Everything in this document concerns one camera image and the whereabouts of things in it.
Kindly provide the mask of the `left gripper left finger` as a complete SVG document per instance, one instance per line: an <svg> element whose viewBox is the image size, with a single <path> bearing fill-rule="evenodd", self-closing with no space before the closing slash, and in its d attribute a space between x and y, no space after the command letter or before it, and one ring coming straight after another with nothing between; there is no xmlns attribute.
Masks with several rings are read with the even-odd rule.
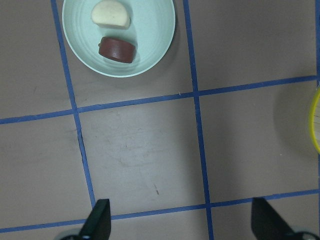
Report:
<svg viewBox="0 0 320 240"><path fill-rule="evenodd" d="M108 240L110 234L110 200L99 199L82 226L79 237L81 240Z"/></svg>

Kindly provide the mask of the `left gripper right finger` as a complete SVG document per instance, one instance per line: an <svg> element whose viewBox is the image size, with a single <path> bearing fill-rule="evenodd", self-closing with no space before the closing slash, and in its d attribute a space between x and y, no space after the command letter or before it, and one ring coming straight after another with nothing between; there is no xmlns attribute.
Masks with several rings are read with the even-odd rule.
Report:
<svg viewBox="0 0 320 240"><path fill-rule="evenodd" d="M295 232L261 197L254 197L251 205L251 230L257 240L297 240Z"/></svg>

